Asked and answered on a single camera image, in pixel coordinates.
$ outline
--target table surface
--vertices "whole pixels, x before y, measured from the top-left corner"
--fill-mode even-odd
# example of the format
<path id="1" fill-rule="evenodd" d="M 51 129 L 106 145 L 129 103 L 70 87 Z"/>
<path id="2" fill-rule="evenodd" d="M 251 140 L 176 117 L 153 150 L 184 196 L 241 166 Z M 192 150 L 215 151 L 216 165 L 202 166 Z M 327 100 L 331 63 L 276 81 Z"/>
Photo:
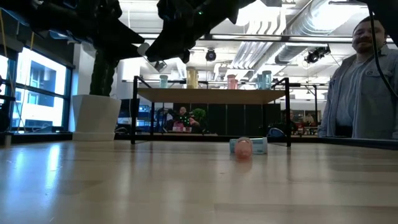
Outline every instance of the table surface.
<path id="1" fill-rule="evenodd" d="M 140 135 L 150 135 L 150 133 L 137 133 L 138 136 Z M 169 131 L 167 133 L 154 133 L 156 136 L 218 136 L 217 134 L 196 134 L 196 133 L 181 133 L 181 132 L 173 132 Z"/>
<path id="2" fill-rule="evenodd" d="M 52 142 L 0 149 L 0 223 L 375 224 L 398 220 L 398 152 Z"/>
<path id="3" fill-rule="evenodd" d="M 283 97 L 285 91 L 139 88 L 138 95 L 156 103 L 263 105 Z"/>

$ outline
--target green plant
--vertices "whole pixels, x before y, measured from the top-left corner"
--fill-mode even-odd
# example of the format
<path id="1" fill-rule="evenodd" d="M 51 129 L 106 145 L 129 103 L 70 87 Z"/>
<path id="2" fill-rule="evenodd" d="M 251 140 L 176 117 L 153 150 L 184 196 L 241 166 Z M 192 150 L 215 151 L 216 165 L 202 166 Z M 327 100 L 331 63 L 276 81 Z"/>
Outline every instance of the green plant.
<path id="1" fill-rule="evenodd" d="M 102 50 L 96 51 L 90 84 L 91 95 L 109 96 L 111 94 L 114 70 L 118 63 L 119 60 L 107 57 Z"/>
<path id="2" fill-rule="evenodd" d="M 195 117 L 195 120 L 200 123 L 206 117 L 206 111 L 197 108 L 192 111 L 192 115 Z"/>

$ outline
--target man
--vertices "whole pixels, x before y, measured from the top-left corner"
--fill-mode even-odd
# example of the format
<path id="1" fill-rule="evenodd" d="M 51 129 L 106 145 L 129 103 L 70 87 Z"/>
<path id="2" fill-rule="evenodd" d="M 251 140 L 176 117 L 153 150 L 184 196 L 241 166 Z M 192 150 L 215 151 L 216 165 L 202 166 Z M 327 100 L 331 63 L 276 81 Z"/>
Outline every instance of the man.
<path id="1" fill-rule="evenodd" d="M 375 18 L 377 48 L 383 74 L 398 91 L 398 51 L 388 49 L 387 34 Z M 374 60 L 371 23 L 354 29 L 356 55 L 347 58 L 330 80 L 320 137 L 398 139 L 397 99 L 384 84 Z"/>
<path id="2" fill-rule="evenodd" d="M 173 117 L 173 119 L 167 121 L 167 127 L 169 127 L 168 129 L 172 129 L 173 127 L 184 128 L 189 126 L 200 126 L 198 121 L 195 121 L 190 117 L 190 114 L 187 113 L 187 109 L 184 106 L 180 107 L 178 114 L 176 114 L 173 110 L 168 110 L 168 114 Z"/>
<path id="3" fill-rule="evenodd" d="M 306 115 L 306 117 L 304 118 L 304 121 L 305 121 L 309 126 L 314 122 L 313 117 L 312 117 L 312 115 L 311 115 L 310 113 L 308 113 L 308 114 Z"/>

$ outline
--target wooden shelf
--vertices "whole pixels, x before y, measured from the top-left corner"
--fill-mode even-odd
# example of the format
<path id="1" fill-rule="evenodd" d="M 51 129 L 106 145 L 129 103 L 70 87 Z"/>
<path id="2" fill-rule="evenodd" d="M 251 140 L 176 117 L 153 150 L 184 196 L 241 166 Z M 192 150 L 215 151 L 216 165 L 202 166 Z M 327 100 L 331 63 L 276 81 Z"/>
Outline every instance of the wooden shelf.
<path id="1" fill-rule="evenodd" d="M 285 91 L 139 88 L 138 95 L 154 103 L 263 105 L 285 96 Z"/>

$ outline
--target ceiling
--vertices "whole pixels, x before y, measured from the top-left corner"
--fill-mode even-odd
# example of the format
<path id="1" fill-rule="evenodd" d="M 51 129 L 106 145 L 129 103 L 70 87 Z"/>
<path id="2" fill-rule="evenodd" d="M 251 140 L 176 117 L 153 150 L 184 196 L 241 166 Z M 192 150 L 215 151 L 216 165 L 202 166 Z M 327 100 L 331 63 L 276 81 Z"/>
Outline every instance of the ceiling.
<path id="1" fill-rule="evenodd" d="M 132 30 L 138 33 L 159 33 L 162 30 L 162 20 L 157 15 L 157 1 L 156 0 L 119 0 L 123 15 L 120 20 Z M 286 9 L 286 20 L 289 21 L 298 13 L 301 8 L 306 5 L 308 0 L 296 0 L 295 6 Z M 368 11 L 366 8 L 358 9 L 358 13 L 354 14 L 342 26 L 337 28 L 331 35 L 351 36 L 355 25 L 364 17 Z M 248 26 L 236 26 L 229 20 L 225 20 L 220 25 L 215 27 L 212 34 L 244 34 Z M 197 70 L 206 70 L 213 72 L 217 63 L 231 63 L 235 58 L 242 42 L 232 41 L 198 41 L 197 45 L 192 49 L 190 61 L 187 66 L 195 67 Z M 326 83 L 333 75 L 338 67 L 337 62 L 340 63 L 343 59 L 354 54 L 354 50 L 350 44 L 331 44 L 331 55 L 327 55 L 315 65 L 307 68 L 303 65 L 303 57 L 298 56 L 281 72 L 276 73 L 275 76 L 292 77 L 293 82 L 310 81 L 314 83 Z M 216 61 L 207 62 L 205 55 L 208 49 L 215 49 L 217 54 Z M 146 79 L 153 79 L 159 76 L 144 59 L 138 59 L 141 62 L 141 75 Z M 167 62 L 167 69 L 162 73 L 170 74 L 172 70 L 177 69 L 177 60 L 170 60 Z"/>

